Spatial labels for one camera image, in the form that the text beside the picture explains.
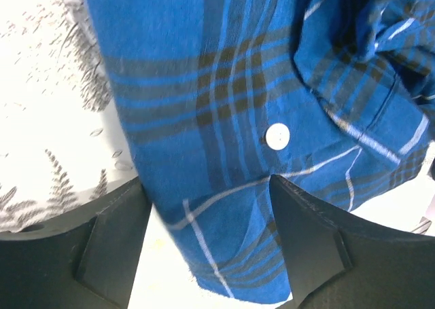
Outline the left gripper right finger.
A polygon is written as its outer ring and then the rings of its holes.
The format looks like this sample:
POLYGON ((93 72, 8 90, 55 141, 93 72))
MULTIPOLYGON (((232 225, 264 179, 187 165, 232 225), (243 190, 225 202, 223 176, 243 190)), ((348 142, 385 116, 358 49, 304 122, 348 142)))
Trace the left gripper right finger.
POLYGON ((434 238, 367 221, 273 175, 286 308, 433 308, 434 238))

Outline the blue plaid long sleeve shirt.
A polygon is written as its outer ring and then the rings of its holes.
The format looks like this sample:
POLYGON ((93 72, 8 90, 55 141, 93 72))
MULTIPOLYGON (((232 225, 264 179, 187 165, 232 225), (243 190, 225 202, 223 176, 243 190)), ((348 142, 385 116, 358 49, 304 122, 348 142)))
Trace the blue plaid long sleeve shirt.
POLYGON ((434 140, 434 0, 85 0, 133 164, 198 285, 290 296, 268 182, 343 210, 434 140))

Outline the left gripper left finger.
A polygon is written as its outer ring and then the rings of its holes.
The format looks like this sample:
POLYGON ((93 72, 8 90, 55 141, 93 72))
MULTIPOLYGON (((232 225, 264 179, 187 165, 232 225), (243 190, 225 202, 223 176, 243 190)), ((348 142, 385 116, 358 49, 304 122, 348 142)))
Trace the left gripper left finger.
POLYGON ((151 209, 133 179, 21 232, 1 233, 1 307, 127 308, 151 209))

